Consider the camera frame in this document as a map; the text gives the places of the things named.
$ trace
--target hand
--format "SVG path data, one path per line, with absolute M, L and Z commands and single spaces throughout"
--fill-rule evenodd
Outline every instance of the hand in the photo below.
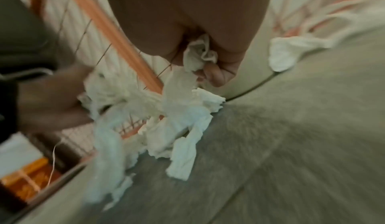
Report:
M 91 122 L 77 100 L 91 71 L 76 64 L 52 76 L 20 83 L 18 129 L 28 133 L 58 131 Z
M 207 33 L 218 63 L 197 74 L 219 87 L 237 74 L 269 0 L 108 0 L 139 50 L 182 65 L 189 41 Z

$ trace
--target dark sleeve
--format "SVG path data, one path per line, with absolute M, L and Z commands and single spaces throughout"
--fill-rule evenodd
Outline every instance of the dark sleeve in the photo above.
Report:
M 17 95 L 17 83 L 0 79 L 0 143 L 17 131 Z

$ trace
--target sleeve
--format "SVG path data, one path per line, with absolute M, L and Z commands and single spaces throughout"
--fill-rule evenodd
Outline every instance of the sleeve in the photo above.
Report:
M 17 83 L 0 80 L 0 143 L 17 131 L 17 95 Z

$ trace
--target dark clothing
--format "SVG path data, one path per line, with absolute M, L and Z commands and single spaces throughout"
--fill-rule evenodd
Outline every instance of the dark clothing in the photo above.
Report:
M 17 95 L 17 83 L 0 80 L 0 143 L 17 130 Z

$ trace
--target mesh panel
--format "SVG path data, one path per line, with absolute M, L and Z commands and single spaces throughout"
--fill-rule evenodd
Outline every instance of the mesh panel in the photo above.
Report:
M 107 0 L 95 0 L 103 9 L 105 15 L 119 30 L 119 24 Z M 298 27 L 306 17 L 309 17 L 319 8 L 335 0 L 271 0 L 267 15 L 274 21 L 272 29 L 275 36 L 282 36 L 292 28 Z M 122 58 L 110 41 L 98 30 L 94 22 L 85 14 L 74 0 L 47 0 L 44 20 L 57 34 L 57 50 L 69 47 L 73 60 L 80 60 L 89 65 L 109 64 L 121 61 Z M 160 58 L 140 52 L 149 67 L 157 77 L 165 81 L 172 67 Z M 139 87 L 146 89 L 139 81 Z M 129 132 L 144 122 L 131 116 L 127 122 L 116 130 L 121 134 Z M 93 150 L 93 125 L 85 125 L 74 129 L 64 130 L 62 133 L 75 142 L 85 152 Z

